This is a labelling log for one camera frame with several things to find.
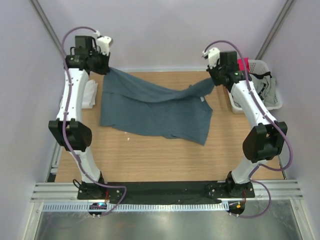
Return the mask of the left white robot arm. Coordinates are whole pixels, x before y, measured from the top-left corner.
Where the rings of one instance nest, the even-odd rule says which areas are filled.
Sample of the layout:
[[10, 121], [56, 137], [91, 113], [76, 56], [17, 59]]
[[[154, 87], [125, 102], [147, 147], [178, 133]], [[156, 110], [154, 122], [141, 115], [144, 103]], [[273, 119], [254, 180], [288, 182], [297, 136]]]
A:
[[108, 36], [78, 35], [75, 46], [64, 58], [65, 81], [61, 106], [48, 128], [57, 143], [74, 158], [81, 181], [73, 181], [79, 200], [101, 200], [106, 195], [103, 175], [96, 166], [90, 148], [93, 134], [82, 122], [84, 92], [91, 72], [109, 73], [110, 46]]

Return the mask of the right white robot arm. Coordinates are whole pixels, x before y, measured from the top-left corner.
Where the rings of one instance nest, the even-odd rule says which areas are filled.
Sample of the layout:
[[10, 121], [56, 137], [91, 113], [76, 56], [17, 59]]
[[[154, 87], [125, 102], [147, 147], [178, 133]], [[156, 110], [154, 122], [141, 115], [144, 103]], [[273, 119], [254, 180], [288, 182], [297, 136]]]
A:
[[225, 192], [237, 198], [247, 189], [254, 172], [278, 156], [288, 127], [272, 116], [258, 96], [247, 69], [240, 70], [236, 51], [213, 47], [203, 52], [207, 72], [215, 86], [224, 86], [238, 100], [251, 130], [242, 143], [243, 159], [225, 180]]

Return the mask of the blue-grey t-shirt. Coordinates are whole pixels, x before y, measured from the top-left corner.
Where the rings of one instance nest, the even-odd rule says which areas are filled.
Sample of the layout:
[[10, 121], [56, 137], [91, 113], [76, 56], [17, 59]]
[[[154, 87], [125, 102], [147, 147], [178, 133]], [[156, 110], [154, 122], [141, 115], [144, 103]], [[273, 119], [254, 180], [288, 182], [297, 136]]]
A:
[[103, 78], [100, 126], [141, 136], [206, 143], [212, 108], [211, 78], [174, 90], [111, 68]]

